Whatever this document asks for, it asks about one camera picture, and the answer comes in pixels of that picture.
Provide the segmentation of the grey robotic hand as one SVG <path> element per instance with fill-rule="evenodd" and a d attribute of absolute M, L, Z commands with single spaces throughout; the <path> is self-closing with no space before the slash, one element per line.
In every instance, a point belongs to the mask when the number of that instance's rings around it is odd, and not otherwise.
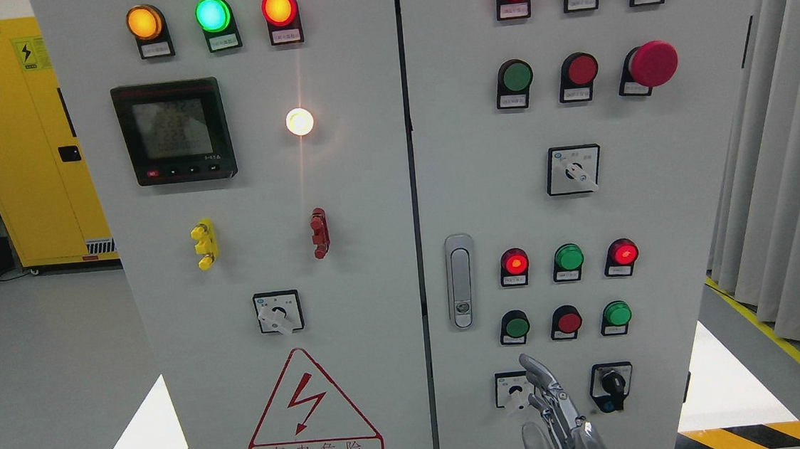
<path fill-rule="evenodd" d="M 536 423 L 524 424 L 521 434 L 525 449 L 607 449 L 551 370 L 524 352 L 518 361 L 526 371 L 526 379 L 536 387 L 534 393 L 528 394 L 528 401 L 539 411 L 548 432 L 544 434 Z"/>

